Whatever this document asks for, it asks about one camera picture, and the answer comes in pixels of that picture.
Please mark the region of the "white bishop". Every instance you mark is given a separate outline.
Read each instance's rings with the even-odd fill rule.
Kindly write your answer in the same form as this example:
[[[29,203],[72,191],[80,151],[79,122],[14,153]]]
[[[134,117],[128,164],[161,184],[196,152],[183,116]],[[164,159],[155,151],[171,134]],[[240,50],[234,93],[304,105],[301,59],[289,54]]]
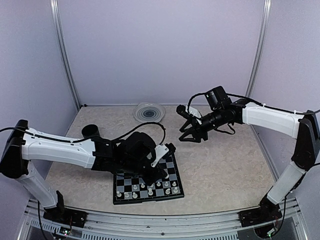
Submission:
[[[133,192],[133,193],[132,193],[132,198],[133,198],[133,199],[136,199],[137,197],[138,197],[137,193],[136,193],[136,192]]]

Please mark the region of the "black white chess board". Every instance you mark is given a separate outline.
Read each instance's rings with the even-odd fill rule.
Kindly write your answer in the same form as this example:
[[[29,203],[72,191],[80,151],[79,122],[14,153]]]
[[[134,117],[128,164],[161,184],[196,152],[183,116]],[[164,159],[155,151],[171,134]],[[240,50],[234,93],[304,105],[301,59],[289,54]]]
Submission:
[[[172,153],[159,161],[159,165],[168,173],[168,178],[159,179],[152,187],[153,195],[148,195],[148,189],[151,188],[147,185],[141,177],[130,176],[126,173],[120,173],[113,176],[113,204],[114,205],[127,205],[127,204],[141,204],[151,201],[168,201],[173,199],[184,198],[184,190],[176,162],[175,154]],[[163,183],[168,182],[169,186],[164,187]],[[173,193],[173,182],[176,182],[178,193]],[[140,185],[145,184],[145,189],[140,189]],[[133,185],[137,185],[138,189],[134,190]],[[170,194],[166,194],[166,189],[170,189]],[[120,198],[117,197],[117,191],[122,193]],[[125,198],[124,193],[129,193],[129,198]],[[132,193],[136,192],[137,198],[132,197]]]

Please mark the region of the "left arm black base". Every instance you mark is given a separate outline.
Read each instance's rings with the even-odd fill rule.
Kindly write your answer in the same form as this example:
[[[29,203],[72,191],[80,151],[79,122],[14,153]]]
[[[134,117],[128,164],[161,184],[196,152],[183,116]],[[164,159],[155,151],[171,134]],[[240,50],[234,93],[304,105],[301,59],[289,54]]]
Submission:
[[[67,208],[63,195],[57,190],[57,203],[52,208],[44,208],[43,217],[56,223],[70,227],[84,228],[88,213],[82,210]]]

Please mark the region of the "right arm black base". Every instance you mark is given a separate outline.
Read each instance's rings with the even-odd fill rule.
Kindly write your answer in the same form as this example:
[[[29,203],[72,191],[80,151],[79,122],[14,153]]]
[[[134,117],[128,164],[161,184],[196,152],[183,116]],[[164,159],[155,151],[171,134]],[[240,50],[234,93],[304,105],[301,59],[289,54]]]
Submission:
[[[238,213],[241,226],[250,227],[283,217],[279,204],[274,204],[267,198],[263,198],[259,206]]]

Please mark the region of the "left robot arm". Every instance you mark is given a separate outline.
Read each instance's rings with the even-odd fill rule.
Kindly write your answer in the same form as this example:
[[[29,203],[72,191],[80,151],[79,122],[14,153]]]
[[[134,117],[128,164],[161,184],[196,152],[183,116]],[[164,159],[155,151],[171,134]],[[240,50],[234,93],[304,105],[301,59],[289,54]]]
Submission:
[[[113,140],[99,135],[77,139],[40,132],[21,119],[10,131],[0,159],[1,174],[19,181],[61,223],[70,218],[70,211],[64,207],[61,193],[54,191],[38,173],[32,163],[35,160],[71,164],[114,175],[126,173],[141,177],[147,185],[169,177],[158,165],[169,148],[163,142],[156,144],[148,134],[136,128]]]

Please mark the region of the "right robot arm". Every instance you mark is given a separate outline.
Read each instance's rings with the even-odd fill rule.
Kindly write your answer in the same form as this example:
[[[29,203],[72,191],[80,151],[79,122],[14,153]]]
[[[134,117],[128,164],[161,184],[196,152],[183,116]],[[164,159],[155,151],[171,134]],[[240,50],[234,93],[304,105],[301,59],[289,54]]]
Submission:
[[[320,152],[320,128],[315,111],[297,112],[267,106],[252,98],[227,93],[222,86],[217,86],[202,93],[211,112],[201,115],[190,104],[179,105],[176,112],[186,122],[180,128],[181,142],[200,143],[208,140],[208,132],[220,131],[227,125],[227,134],[235,134],[234,124],[246,124],[269,129],[287,135],[296,140],[291,161],[276,183],[268,191],[256,210],[256,218],[266,222],[275,212],[278,205],[304,178],[314,166]]]

